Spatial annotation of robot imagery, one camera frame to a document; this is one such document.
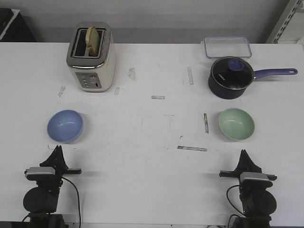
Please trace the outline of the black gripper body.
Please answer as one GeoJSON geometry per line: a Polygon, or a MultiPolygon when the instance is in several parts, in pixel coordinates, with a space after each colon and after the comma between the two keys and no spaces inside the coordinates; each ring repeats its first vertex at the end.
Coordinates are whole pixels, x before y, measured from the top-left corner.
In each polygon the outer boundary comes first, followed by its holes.
{"type": "MultiPolygon", "coordinates": [[[[236,173],[234,171],[220,171],[219,173],[219,177],[226,177],[226,178],[237,178],[239,180],[239,187],[240,187],[240,192],[241,194],[245,194],[248,195],[249,193],[253,193],[254,191],[258,191],[258,190],[266,190],[264,188],[260,189],[260,188],[253,188],[250,186],[244,186],[240,183],[240,175],[241,173],[236,173]]],[[[266,174],[267,177],[274,182],[275,180],[277,180],[277,176],[276,175],[272,175],[272,174],[266,174]]]]}
{"type": "Polygon", "coordinates": [[[38,186],[45,190],[59,190],[63,184],[64,175],[79,175],[81,168],[68,168],[66,165],[51,166],[40,164],[39,168],[43,171],[38,175],[38,186]]]}

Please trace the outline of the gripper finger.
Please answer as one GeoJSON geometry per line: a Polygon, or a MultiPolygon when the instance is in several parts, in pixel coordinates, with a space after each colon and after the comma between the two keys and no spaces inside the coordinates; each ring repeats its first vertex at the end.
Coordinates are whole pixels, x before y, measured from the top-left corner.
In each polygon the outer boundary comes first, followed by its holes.
{"type": "Polygon", "coordinates": [[[262,169],[254,164],[254,162],[249,157],[246,150],[244,150],[244,156],[245,156],[245,167],[247,172],[256,172],[261,173],[262,169]]]}
{"type": "Polygon", "coordinates": [[[59,146],[57,145],[51,155],[43,162],[43,166],[55,166],[57,162],[57,152],[59,146]]]}
{"type": "Polygon", "coordinates": [[[58,165],[61,169],[68,169],[68,166],[66,165],[63,151],[62,151],[62,146],[60,145],[58,148],[58,165]]]}
{"type": "Polygon", "coordinates": [[[246,150],[242,149],[239,157],[238,164],[236,168],[234,169],[234,172],[244,172],[246,169],[246,158],[245,158],[246,150]]]}

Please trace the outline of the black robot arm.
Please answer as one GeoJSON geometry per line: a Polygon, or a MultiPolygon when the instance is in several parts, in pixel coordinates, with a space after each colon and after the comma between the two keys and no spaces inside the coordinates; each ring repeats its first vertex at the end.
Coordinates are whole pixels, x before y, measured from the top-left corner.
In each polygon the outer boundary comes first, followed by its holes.
{"type": "Polygon", "coordinates": [[[76,185],[65,175],[79,175],[80,168],[70,169],[65,162],[62,146],[57,145],[51,155],[37,167],[24,171],[25,178],[36,182],[23,198],[23,207],[28,211],[29,228],[67,228],[63,215],[57,214],[57,205],[63,181],[69,182],[76,190],[79,226],[81,226],[80,197],[76,185]]]}
{"type": "Polygon", "coordinates": [[[269,228],[272,220],[270,215],[276,211],[277,201],[267,189],[273,186],[277,176],[263,173],[245,149],[240,152],[236,168],[233,171],[220,171],[219,176],[238,179],[238,185],[233,185],[226,191],[228,202],[238,212],[230,215],[227,227],[269,228]],[[242,210],[237,209],[229,198],[229,192],[233,188],[239,189],[242,210]]]}

